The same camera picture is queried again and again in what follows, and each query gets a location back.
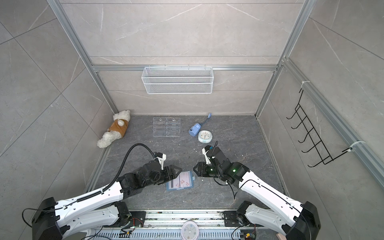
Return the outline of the blue leather card holder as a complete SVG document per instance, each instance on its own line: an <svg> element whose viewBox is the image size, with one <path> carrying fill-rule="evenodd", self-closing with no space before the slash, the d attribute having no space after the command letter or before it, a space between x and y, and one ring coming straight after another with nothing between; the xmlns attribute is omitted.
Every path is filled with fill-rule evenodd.
<svg viewBox="0 0 384 240"><path fill-rule="evenodd" d="M177 191L193 188L194 179L195 177L191 171L181 172L176 179L166 184L166 189L167 191Z"/></svg>

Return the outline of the clear acrylic organizer tray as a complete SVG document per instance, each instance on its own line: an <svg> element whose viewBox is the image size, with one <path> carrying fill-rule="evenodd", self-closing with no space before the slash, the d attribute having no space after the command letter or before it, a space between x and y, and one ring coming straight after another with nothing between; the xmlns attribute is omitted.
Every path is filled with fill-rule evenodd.
<svg viewBox="0 0 384 240"><path fill-rule="evenodd" d="M178 138L181 132L181 118L155 117L153 118L153 136L164 138Z"/></svg>

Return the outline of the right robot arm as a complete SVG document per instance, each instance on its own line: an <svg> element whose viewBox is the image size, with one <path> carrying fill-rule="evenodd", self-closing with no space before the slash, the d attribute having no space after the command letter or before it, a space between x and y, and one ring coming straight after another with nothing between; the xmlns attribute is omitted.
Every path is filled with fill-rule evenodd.
<svg viewBox="0 0 384 240"><path fill-rule="evenodd" d="M296 201L265 183L248 167L231 162L219 147L202 149L205 161L197 163L194 172L199 177L218 178L227 185L244 191L267 209L244 201L236 211L242 227L259 225L282 234L288 240L315 240L321 229L317 207L310 202Z"/></svg>

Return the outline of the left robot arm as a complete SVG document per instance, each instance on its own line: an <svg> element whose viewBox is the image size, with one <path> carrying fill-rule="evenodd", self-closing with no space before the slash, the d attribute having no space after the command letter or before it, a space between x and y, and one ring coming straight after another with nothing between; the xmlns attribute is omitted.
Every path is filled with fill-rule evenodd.
<svg viewBox="0 0 384 240"><path fill-rule="evenodd" d="M67 200L48 198L41 202L32 219L34 240L62 240L96 227L125 227L133 217L125 199L142 192L148 185L161 185L176 179L182 168L164 166L152 160L133 173L117 178L110 187Z"/></svg>

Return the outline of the small white round clock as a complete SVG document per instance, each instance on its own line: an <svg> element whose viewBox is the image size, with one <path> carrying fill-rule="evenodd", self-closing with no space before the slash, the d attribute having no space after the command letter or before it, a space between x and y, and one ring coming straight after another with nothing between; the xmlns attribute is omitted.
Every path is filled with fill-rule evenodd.
<svg viewBox="0 0 384 240"><path fill-rule="evenodd" d="M198 134L198 141L203 144L208 144L212 141L213 134L210 131L202 130Z"/></svg>

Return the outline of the blue brush tool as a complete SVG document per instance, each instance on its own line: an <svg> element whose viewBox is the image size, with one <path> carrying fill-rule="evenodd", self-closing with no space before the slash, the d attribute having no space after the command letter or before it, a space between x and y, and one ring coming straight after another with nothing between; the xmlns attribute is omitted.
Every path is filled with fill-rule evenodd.
<svg viewBox="0 0 384 240"><path fill-rule="evenodd" d="M212 114L209 113L208 117L206 118L206 120L202 123L196 123L194 124L190 130L189 130L189 134L192 136L192 137L195 137L199 132L200 132L200 129L202 128L202 126L212 117Z"/></svg>

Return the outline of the white clock at front edge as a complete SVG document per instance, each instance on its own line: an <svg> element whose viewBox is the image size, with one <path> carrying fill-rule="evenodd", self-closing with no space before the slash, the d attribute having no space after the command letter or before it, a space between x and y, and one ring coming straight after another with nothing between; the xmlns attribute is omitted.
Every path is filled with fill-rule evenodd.
<svg viewBox="0 0 384 240"><path fill-rule="evenodd" d="M187 221L182 226L181 235L183 240L197 240L199 233L199 227L194 221Z"/></svg>

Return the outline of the white teddy bear brown vest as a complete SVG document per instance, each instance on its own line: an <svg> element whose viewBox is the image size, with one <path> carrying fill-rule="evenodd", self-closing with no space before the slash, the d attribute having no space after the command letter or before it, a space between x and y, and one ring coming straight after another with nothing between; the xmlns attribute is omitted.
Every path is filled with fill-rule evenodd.
<svg viewBox="0 0 384 240"><path fill-rule="evenodd" d="M131 112L129 110L121 111L113 115L114 122L103 134L102 138L98 140L97 146L101 149L108 147L115 140L124 137L129 121L131 119Z"/></svg>

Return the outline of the aluminium front rail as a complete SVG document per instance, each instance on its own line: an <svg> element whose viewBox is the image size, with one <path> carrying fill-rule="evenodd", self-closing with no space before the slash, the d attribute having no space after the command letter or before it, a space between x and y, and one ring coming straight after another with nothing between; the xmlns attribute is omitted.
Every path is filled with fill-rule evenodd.
<svg viewBox="0 0 384 240"><path fill-rule="evenodd" d="M260 225L245 226L235 209L132 210L126 227L97 227L90 240L181 240L184 231L198 240L275 240L277 233Z"/></svg>

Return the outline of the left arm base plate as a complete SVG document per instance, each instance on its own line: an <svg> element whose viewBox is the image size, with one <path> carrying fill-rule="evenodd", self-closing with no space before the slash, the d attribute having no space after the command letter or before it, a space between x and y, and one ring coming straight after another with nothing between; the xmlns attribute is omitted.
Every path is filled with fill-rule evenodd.
<svg viewBox="0 0 384 240"><path fill-rule="evenodd" d="M146 219L146 211L133 211L129 213L119 214L118 220L113 224L114 228L118 227L139 227L143 226Z"/></svg>

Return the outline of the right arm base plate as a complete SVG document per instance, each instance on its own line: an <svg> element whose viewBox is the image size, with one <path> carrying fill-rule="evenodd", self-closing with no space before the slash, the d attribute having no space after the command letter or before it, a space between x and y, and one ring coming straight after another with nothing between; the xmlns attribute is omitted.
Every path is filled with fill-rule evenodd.
<svg viewBox="0 0 384 240"><path fill-rule="evenodd" d="M250 224L246 217L237 213L237 211L223 211L222 218L226 227L240 227L248 226Z"/></svg>

